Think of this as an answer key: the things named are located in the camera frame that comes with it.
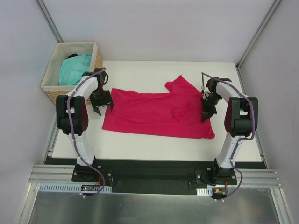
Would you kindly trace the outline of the pink t shirt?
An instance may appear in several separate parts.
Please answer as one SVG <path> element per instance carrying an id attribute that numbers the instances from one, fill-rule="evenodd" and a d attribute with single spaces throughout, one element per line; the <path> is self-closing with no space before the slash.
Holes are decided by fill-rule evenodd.
<path id="1" fill-rule="evenodd" d="M 182 76 L 165 84 L 167 93 L 138 93 L 113 88 L 106 131 L 190 139 L 213 139 L 209 120 L 202 122 L 203 94 Z"/>

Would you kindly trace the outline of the wicker basket with liner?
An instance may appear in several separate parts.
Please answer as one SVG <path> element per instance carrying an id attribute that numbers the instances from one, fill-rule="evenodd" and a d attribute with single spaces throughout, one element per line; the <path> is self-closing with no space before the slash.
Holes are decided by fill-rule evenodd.
<path id="1" fill-rule="evenodd" d="M 57 43 L 41 83 L 42 90 L 48 94 L 53 102 L 56 102 L 57 96 L 65 95 L 74 88 L 70 85 L 59 85 L 59 72 L 62 61 L 72 54 L 91 55 L 89 72 L 94 71 L 95 68 L 103 67 L 103 60 L 96 42 Z"/>

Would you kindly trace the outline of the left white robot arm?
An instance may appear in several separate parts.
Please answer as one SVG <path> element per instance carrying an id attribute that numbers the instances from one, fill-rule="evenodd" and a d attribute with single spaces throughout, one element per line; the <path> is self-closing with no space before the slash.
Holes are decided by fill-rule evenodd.
<path id="1" fill-rule="evenodd" d="M 90 100 L 93 111 L 98 115 L 101 115 L 100 107 L 109 106 L 113 110 L 111 93 L 103 89 L 108 79 L 106 68 L 84 72 L 80 82 L 69 93 L 56 98 L 57 127 L 69 138 L 77 157 L 73 181 L 104 179 L 87 139 L 89 118 L 86 104 Z"/>

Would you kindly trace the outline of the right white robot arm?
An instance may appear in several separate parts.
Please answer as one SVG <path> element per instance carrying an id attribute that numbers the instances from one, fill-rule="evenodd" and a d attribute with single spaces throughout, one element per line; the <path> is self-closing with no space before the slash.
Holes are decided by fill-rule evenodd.
<path id="1" fill-rule="evenodd" d="M 227 102 L 224 127 L 227 132 L 219 155 L 213 161 L 211 168 L 200 175 L 200 180 L 215 186 L 233 177 L 236 156 L 244 141 L 253 140 L 257 128 L 258 100 L 242 94 L 228 78 L 209 77 L 201 99 L 201 122 L 208 121 L 217 114 L 216 105 L 220 100 Z"/>

